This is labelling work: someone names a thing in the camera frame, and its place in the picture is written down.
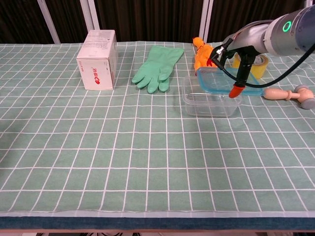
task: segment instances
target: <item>wooden toy hammer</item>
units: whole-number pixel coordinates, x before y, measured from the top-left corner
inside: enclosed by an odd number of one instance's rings
[[[315,107],[315,98],[313,92],[306,85],[299,85],[294,92],[285,91],[279,88],[265,89],[264,97],[270,100],[290,100],[297,99],[301,103],[303,109],[312,109]]]

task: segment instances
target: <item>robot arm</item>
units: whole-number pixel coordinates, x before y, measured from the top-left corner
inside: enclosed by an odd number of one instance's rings
[[[228,74],[224,69],[226,59],[232,58],[235,53],[239,54],[241,63],[236,78],[228,75],[236,80],[230,93],[230,97],[236,97],[242,92],[245,85],[253,87],[253,85],[247,84],[247,78],[257,55],[262,53],[270,53],[275,56],[303,55],[302,60],[299,60],[299,63],[297,62],[293,68],[295,69],[314,51],[314,47],[315,5],[286,14],[273,21],[250,23],[235,34],[228,36],[222,45],[212,51],[209,60],[212,60],[217,67]]]

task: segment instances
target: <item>red logo on box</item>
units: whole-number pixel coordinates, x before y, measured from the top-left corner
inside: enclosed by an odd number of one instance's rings
[[[99,85],[100,81],[99,81],[99,78],[98,78],[98,73],[97,73],[97,69],[96,68],[93,68],[93,74],[94,74],[95,83],[97,83]]]

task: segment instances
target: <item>black curtain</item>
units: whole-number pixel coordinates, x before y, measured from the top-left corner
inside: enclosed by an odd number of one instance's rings
[[[88,30],[80,0],[46,0],[61,43],[82,43]]]
[[[276,19],[303,4],[303,0],[214,0],[208,42],[221,42],[250,22]]]
[[[117,41],[192,42],[203,0],[94,0],[101,29]]]
[[[37,0],[0,0],[0,43],[54,43]]]

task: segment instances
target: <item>green checkered tablecloth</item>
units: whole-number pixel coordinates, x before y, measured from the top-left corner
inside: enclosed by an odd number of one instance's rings
[[[155,44],[185,53],[150,95],[131,79]],[[118,43],[114,91],[86,91],[80,47],[0,45],[0,215],[315,216],[314,111],[252,96],[189,116],[188,43]],[[263,82],[299,58],[268,57]],[[315,56],[277,86],[299,84],[315,90]]]

